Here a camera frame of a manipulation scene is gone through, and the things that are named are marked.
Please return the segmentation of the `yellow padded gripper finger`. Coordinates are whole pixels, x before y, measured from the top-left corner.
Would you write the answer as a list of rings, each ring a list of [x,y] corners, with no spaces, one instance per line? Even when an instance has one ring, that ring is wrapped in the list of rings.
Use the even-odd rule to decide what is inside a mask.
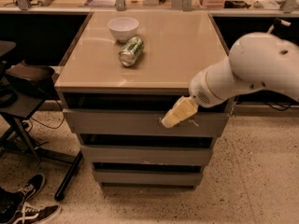
[[[183,120],[193,116],[197,112],[197,109],[198,104],[191,96],[182,96],[162,118],[162,124],[165,128],[172,128]]]

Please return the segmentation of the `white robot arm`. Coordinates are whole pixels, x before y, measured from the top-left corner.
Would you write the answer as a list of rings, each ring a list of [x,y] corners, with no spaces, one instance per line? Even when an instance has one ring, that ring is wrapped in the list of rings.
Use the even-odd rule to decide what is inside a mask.
[[[268,33],[238,38],[223,60],[198,72],[189,95],[180,97],[162,118],[172,128],[197,113],[243,94],[274,91],[299,100],[299,46]]]

